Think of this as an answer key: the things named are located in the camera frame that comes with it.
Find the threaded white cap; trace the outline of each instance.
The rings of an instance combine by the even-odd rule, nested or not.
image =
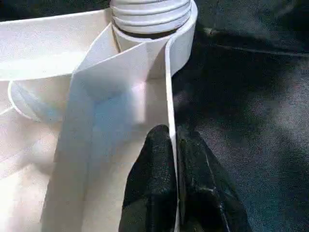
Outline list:
[[[190,0],[111,0],[116,25],[127,32],[153,34],[181,27],[190,17]]]

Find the dark gray fabric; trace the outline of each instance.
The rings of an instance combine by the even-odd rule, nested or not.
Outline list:
[[[197,37],[173,77],[178,128],[200,132],[236,183],[253,231],[308,231],[309,59]]]

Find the curved white plastic strip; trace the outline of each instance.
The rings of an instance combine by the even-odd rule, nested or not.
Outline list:
[[[10,81],[14,109],[35,121],[61,121],[70,76],[110,20],[105,9],[1,22],[0,81]]]

